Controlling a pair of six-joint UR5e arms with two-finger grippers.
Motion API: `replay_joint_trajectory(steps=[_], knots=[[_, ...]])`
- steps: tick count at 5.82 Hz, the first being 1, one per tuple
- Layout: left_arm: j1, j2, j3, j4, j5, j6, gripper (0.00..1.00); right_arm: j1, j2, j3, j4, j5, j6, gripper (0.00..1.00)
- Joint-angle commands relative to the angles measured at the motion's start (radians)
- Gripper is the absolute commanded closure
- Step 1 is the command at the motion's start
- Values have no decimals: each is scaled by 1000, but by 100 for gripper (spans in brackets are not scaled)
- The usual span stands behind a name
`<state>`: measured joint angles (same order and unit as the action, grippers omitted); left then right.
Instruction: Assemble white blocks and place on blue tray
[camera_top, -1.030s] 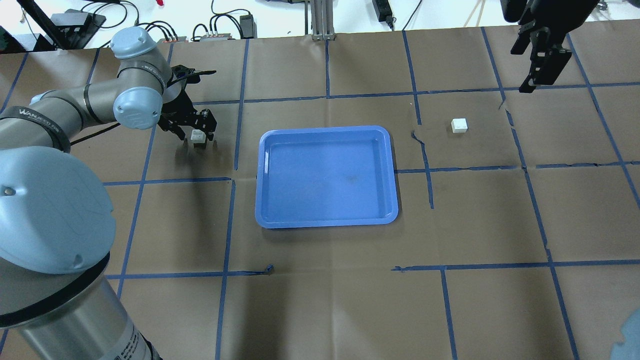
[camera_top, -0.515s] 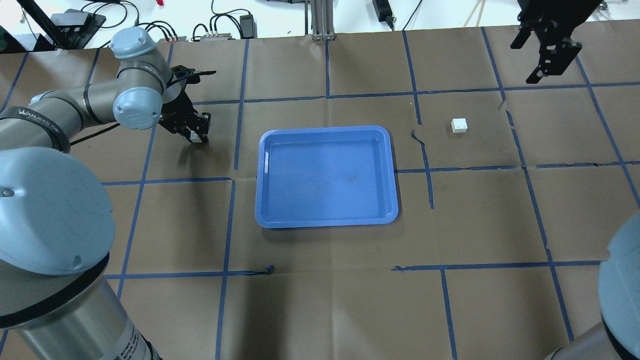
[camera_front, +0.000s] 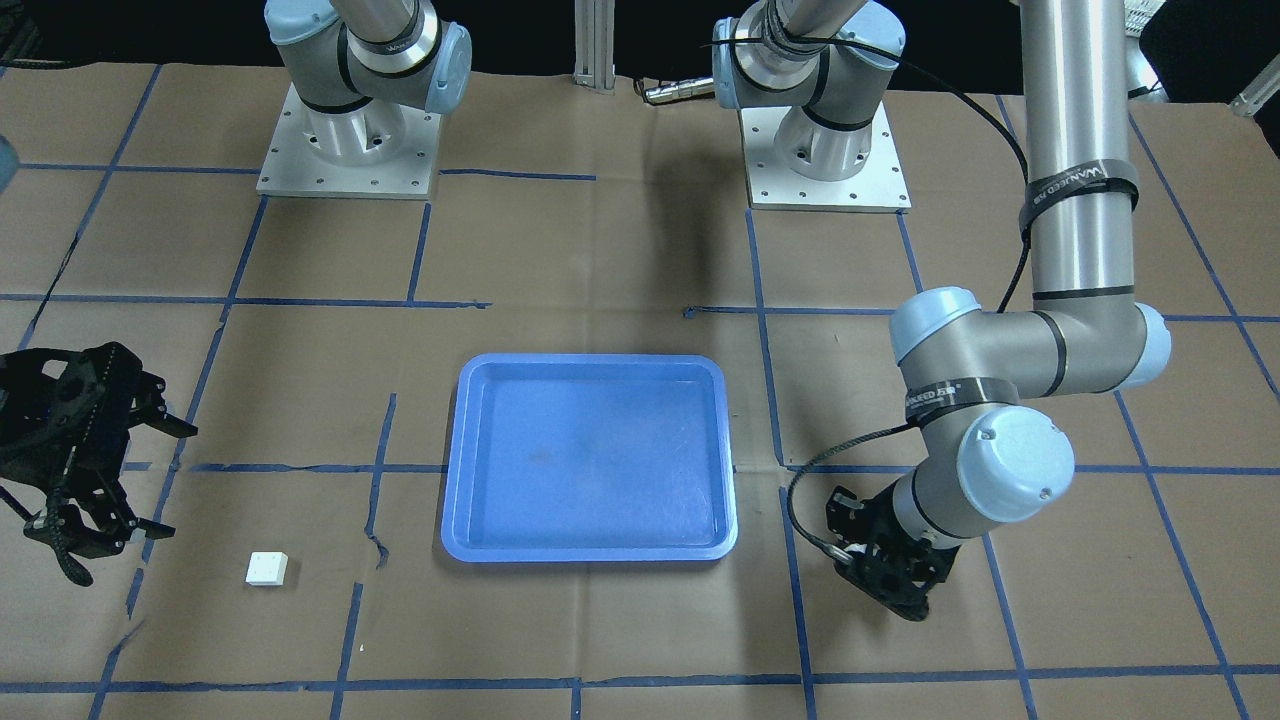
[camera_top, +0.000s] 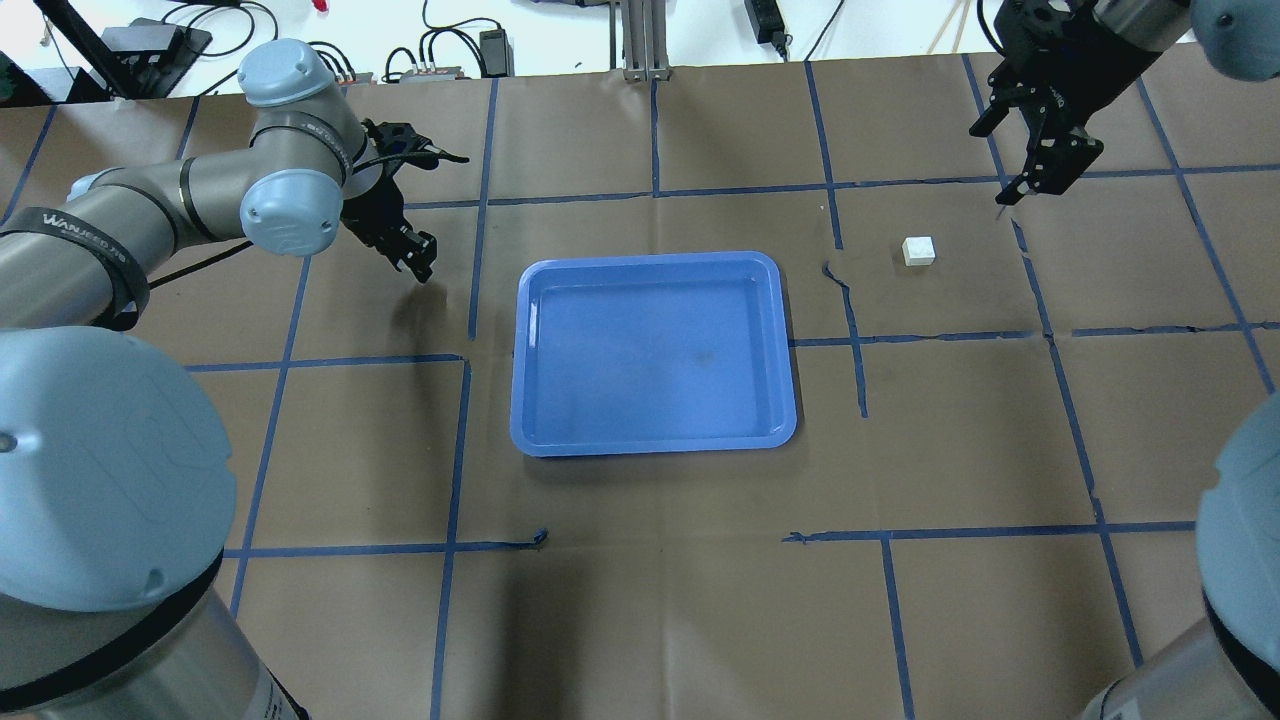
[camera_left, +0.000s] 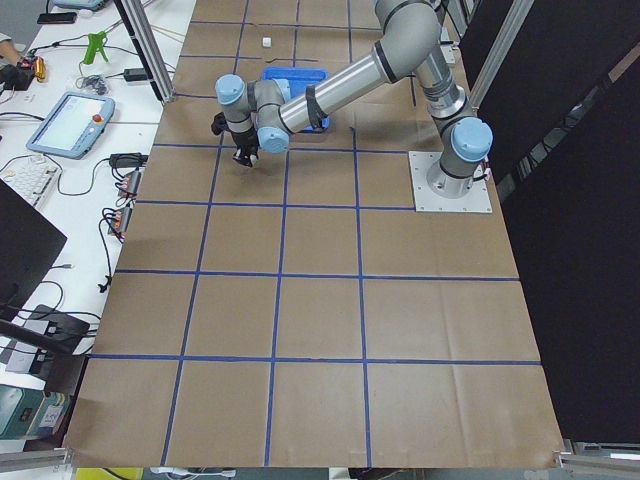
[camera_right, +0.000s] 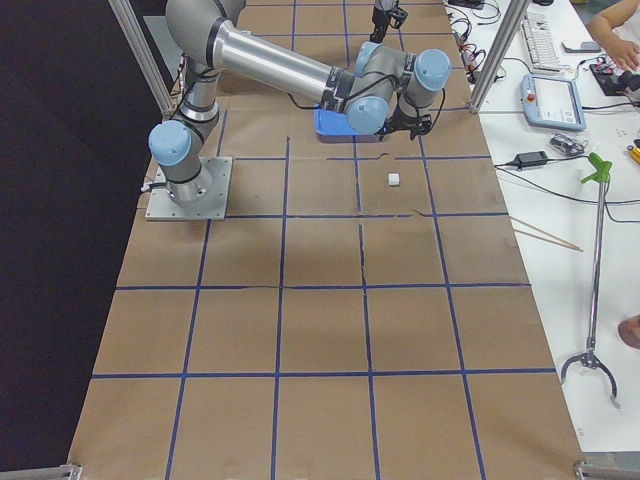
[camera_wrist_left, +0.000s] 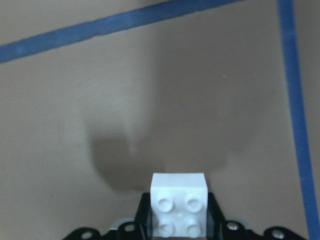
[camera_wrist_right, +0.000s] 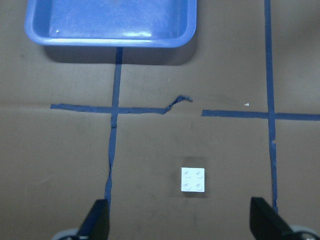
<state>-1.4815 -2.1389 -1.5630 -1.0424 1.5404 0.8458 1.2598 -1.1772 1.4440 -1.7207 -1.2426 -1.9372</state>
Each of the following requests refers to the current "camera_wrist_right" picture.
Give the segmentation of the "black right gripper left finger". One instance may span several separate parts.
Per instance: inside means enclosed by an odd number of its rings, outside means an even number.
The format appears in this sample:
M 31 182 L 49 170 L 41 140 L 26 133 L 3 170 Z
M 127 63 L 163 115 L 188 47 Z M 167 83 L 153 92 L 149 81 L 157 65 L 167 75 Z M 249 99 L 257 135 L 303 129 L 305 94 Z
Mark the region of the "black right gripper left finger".
M 77 237 L 79 240 L 107 240 L 109 232 L 109 204 L 106 199 L 98 199 L 77 231 Z

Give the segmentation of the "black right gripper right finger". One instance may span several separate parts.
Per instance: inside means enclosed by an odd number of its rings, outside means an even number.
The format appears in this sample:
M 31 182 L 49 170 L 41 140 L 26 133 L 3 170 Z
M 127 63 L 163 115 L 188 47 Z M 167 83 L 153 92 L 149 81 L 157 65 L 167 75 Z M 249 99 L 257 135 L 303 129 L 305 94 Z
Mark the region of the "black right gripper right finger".
M 262 197 L 250 200 L 250 231 L 256 240 L 293 239 L 293 230 Z

